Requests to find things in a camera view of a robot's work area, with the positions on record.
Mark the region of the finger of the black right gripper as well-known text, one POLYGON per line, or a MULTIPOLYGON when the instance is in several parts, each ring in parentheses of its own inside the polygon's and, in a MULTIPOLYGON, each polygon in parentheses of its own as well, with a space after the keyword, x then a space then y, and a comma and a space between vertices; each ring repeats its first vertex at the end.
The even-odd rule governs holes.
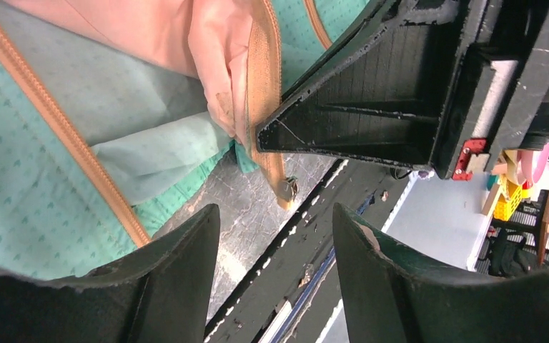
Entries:
POLYGON ((257 129, 262 152, 321 154, 469 179, 467 58, 496 1, 369 1, 257 129))

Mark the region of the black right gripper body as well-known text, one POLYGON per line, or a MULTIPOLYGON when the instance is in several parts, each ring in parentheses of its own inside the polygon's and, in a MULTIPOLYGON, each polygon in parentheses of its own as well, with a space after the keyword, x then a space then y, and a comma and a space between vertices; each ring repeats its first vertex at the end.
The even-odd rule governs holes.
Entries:
POLYGON ((481 141, 490 171, 506 149, 549 140, 549 1, 459 1, 450 79, 450 176, 468 175, 468 144, 481 141))

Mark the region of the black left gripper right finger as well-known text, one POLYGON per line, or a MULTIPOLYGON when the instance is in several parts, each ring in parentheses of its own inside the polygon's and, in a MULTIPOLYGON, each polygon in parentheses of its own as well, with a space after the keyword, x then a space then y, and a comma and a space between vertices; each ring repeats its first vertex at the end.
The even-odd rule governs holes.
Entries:
POLYGON ((549 342, 549 269, 512 279, 469 272, 338 203, 332 234, 351 342, 549 342))

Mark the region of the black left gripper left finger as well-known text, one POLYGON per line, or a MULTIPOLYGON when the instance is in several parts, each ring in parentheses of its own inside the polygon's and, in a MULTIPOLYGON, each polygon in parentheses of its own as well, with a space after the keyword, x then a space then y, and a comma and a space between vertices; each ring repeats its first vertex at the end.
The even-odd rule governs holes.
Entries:
POLYGON ((201 342, 219 245, 219 207, 83 277, 0 268, 0 342, 201 342))

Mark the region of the orange and teal gradient jacket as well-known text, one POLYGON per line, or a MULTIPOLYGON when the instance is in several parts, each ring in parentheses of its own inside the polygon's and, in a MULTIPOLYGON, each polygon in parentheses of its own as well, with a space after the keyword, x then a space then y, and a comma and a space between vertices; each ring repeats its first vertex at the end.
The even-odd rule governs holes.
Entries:
POLYGON ((148 244, 365 1, 0 1, 0 267, 80 276, 148 244))

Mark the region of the colourful toys pile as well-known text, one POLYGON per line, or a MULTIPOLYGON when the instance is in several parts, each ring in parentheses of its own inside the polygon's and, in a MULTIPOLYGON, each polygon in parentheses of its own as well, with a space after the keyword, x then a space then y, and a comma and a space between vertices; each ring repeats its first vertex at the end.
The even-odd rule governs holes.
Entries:
POLYGON ((540 206, 543 228, 549 234, 549 143, 536 152, 504 151, 490 174, 489 194, 482 214, 508 222, 519 203, 535 202, 546 191, 546 203, 540 206))

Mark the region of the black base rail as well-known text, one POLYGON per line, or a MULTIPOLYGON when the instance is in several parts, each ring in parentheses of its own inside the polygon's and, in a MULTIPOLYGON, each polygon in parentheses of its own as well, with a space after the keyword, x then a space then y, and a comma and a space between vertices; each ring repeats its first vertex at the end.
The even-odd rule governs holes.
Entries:
POLYGON ((332 209, 388 219, 412 174, 395 179, 388 168, 338 159, 318 179, 299 209, 205 327, 205 342, 253 342, 285 299, 296 300, 332 250, 332 209))

